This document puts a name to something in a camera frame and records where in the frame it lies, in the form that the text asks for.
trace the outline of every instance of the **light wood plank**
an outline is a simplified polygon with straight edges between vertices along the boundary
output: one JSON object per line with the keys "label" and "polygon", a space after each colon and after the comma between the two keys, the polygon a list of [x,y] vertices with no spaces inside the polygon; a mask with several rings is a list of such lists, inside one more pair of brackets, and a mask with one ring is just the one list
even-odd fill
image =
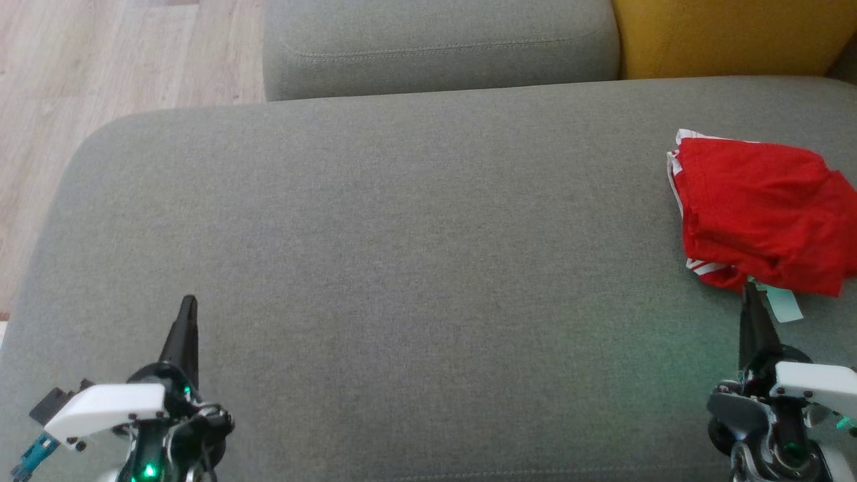
{"label": "light wood plank", "polygon": [[0,322],[60,177],[98,127],[262,102],[261,0],[0,1]]}

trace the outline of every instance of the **blue connector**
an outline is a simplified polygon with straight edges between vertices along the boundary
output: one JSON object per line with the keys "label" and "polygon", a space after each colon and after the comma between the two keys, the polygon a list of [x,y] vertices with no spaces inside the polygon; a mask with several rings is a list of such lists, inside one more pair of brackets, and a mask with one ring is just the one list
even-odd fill
{"label": "blue connector", "polygon": [[59,447],[59,441],[43,433],[30,445],[30,448],[21,456],[21,463],[12,469],[12,482],[27,482],[33,476],[33,471],[40,463],[54,453]]}

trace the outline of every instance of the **gray sofa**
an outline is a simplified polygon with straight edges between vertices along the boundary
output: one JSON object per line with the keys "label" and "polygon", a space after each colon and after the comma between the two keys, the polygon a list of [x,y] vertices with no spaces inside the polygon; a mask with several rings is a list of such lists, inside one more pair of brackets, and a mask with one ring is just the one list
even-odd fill
{"label": "gray sofa", "polygon": [[[348,88],[347,70],[266,62],[275,97]],[[356,93],[376,68],[355,67]],[[855,125],[857,87],[809,77],[127,117],[72,159],[33,256],[0,351],[0,467],[49,389],[123,381],[194,293],[201,391],[237,420],[221,480],[725,480],[705,402],[735,376],[740,299],[685,268],[665,153],[681,127],[782,142],[854,183]],[[857,286],[800,302],[783,340],[853,364]],[[38,480],[94,479],[125,449],[96,437]]]}

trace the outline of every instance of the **clothing tag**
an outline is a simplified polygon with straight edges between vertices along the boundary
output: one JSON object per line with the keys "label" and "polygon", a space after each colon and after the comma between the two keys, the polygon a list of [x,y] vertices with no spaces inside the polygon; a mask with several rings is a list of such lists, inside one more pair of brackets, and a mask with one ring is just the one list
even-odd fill
{"label": "clothing tag", "polygon": [[751,281],[756,283],[756,287],[760,292],[768,293],[770,309],[774,312],[774,318],[778,322],[788,323],[803,319],[803,313],[800,312],[798,301],[794,299],[794,293],[790,290],[765,285],[759,280],[751,279]]}

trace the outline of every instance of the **folded clothing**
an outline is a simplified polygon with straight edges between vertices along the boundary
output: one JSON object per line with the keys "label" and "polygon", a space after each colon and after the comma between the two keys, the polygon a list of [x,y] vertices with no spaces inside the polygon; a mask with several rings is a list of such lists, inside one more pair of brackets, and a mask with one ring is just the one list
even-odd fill
{"label": "folded clothing", "polygon": [[857,275],[857,193],[821,156],[690,130],[677,143],[668,174],[687,267],[702,281],[740,291],[751,276],[838,296]]}

